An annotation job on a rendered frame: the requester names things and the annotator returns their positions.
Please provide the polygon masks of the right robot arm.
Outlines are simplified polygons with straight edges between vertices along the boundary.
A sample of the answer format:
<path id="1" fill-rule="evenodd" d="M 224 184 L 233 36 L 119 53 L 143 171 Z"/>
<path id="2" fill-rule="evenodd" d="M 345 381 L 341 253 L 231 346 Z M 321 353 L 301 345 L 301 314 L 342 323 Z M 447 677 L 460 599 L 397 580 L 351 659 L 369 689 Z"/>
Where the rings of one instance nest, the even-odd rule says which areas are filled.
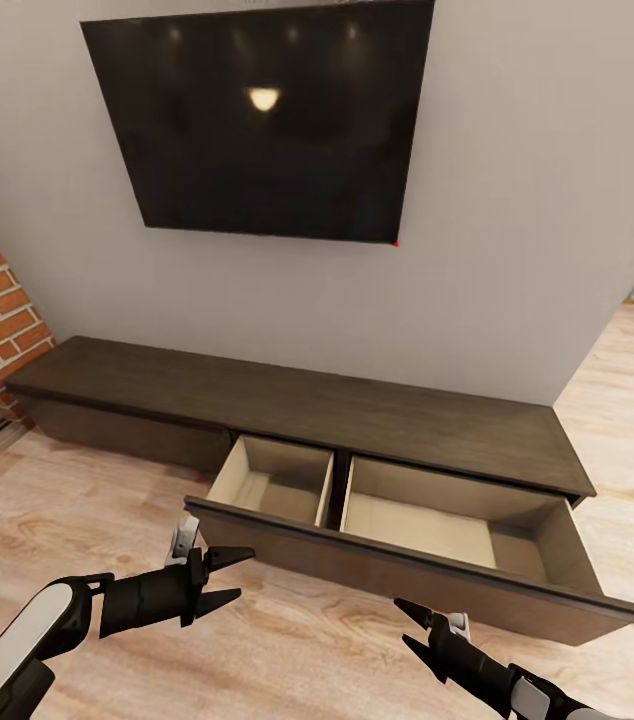
<path id="1" fill-rule="evenodd" d="M 466 691 L 487 703 L 505 720 L 513 711 L 519 720 L 619 720 L 568 697 L 547 679 L 519 665 L 504 667 L 472 645 L 468 614 L 442 614 L 417 603 L 394 599 L 406 615 L 424 629 L 428 643 L 402 635 L 402 641 L 446 684 L 453 679 Z"/>

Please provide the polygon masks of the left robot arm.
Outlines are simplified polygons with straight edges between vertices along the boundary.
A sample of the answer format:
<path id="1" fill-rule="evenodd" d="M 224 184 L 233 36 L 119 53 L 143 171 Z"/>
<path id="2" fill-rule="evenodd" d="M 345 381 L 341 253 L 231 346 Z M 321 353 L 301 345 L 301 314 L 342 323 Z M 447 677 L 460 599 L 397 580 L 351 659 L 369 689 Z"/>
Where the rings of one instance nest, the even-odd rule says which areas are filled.
<path id="1" fill-rule="evenodd" d="M 256 557 L 253 547 L 194 547 L 200 521 L 178 519 L 164 569 L 115 579 L 114 573 L 63 577 L 38 591 L 0 635 L 0 720 L 30 720 L 56 675 L 45 660 L 86 638 L 92 595 L 104 594 L 100 634 L 180 617 L 180 626 L 242 595 L 242 589 L 202 593 L 210 573 Z M 95 585 L 95 586 L 91 586 Z"/>

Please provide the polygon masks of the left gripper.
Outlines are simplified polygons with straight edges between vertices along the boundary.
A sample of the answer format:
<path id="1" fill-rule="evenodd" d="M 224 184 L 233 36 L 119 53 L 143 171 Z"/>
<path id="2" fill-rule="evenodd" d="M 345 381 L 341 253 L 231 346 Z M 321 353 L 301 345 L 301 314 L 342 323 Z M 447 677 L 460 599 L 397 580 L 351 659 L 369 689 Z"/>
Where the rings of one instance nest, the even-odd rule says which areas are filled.
<path id="1" fill-rule="evenodd" d="M 253 547 L 215 547 L 202 553 L 201 547 L 189 550 L 183 566 L 158 569 L 139 575 L 137 627 L 180 617 L 180 626 L 199 619 L 242 595 L 242 589 L 202 593 L 210 573 L 256 557 Z"/>

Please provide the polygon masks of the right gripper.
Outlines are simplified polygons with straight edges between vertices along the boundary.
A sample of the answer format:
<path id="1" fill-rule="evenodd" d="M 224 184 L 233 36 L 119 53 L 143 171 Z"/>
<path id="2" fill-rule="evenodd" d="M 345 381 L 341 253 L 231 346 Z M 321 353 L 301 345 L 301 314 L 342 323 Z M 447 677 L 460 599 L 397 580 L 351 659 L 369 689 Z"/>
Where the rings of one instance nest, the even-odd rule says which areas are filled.
<path id="1" fill-rule="evenodd" d="M 394 605 L 424 629 L 430 628 L 429 647 L 409 635 L 402 635 L 402 641 L 433 671 L 436 679 L 446 684 L 449 677 L 474 697 L 479 696 L 485 653 L 450 631 L 447 614 L 404 601 L 400 597 L 394 599 Z"/>

